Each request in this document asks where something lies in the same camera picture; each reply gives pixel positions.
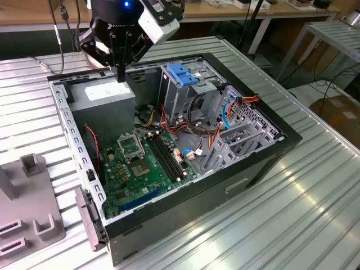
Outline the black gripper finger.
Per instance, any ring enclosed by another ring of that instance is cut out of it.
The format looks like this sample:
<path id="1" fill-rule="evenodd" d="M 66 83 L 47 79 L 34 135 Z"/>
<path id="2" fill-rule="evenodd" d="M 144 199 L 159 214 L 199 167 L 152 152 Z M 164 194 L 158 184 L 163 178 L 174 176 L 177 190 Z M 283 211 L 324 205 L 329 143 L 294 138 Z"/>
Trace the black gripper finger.
<path id="1" fill-rule="evenodd" d="M 121 82 L 125 81 L 125 69 L 132 62 L 139 62 L 151 48 L 152 41 L 143 31 L 139 35 L 127 32 L 121 60 Z"/>
<path id="2" fill-rule="evenodd" d="M 92 29 L 88 29 L 78 37 L 79 48 L 95 59 L 103 66 L 109 67 L 114 73 L 117 82 L 122 82 L 121 62 L 113 54 L 113 51 L 105 46 L 107 50 L 98 48 L 96 45 L 96 36 Z"/>

